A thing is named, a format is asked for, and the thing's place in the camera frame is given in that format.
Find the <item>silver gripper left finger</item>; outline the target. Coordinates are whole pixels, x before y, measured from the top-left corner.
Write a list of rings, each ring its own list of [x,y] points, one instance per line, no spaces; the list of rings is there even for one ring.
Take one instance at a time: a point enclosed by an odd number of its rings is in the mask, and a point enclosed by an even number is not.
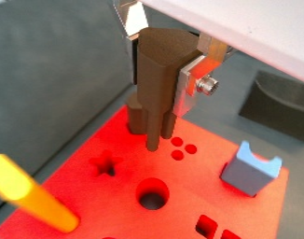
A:
[[[130,57],[131,76],[138,84],[138,44],[141,30],[149,27],[143,3],[139,0],[114,0],[114,8],[122,24],[126,50]]]

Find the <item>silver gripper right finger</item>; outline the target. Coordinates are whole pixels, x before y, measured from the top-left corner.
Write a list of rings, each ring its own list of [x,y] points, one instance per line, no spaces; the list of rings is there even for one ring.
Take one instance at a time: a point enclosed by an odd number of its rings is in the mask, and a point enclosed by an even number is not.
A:
[[[182,117],[195,106],[198,94],[211,96],[219,81],[211,76],[231,54],[230,46],[206,33],[201,34],[198,50],[202,55],[181,70],[174,114]]]

